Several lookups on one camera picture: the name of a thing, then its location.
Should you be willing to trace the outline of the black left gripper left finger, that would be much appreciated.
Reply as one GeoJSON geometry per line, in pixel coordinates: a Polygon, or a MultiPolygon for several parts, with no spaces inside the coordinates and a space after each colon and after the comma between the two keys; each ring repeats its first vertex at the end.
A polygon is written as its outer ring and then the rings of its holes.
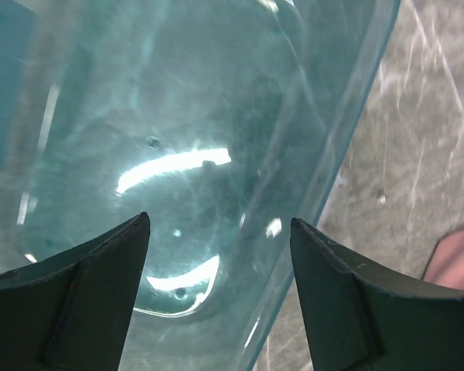
{"type": "Polygon", "coordinates": [[[116,370],[148,250],[140,213],[0,274],[0,370],[116,370]]]}

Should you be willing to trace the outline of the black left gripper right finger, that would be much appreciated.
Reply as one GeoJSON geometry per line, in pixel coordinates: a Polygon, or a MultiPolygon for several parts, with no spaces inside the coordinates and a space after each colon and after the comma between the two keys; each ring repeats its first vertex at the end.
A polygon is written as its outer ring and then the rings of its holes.
{"type": "Polygon", "coordinates": [[[464,291],[393,271],[304,220],[290,250],[316,370],[464,370],[464,291]]]}

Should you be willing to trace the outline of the pink t shirt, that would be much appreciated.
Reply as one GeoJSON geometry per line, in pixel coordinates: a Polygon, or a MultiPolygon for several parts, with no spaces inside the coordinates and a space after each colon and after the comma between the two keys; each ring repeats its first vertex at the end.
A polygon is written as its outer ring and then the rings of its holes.
{"type": "Polygon", "coordinates": [[[464,227],[447,233],[437,242],[423,280],[464,291],[464,227]]]}

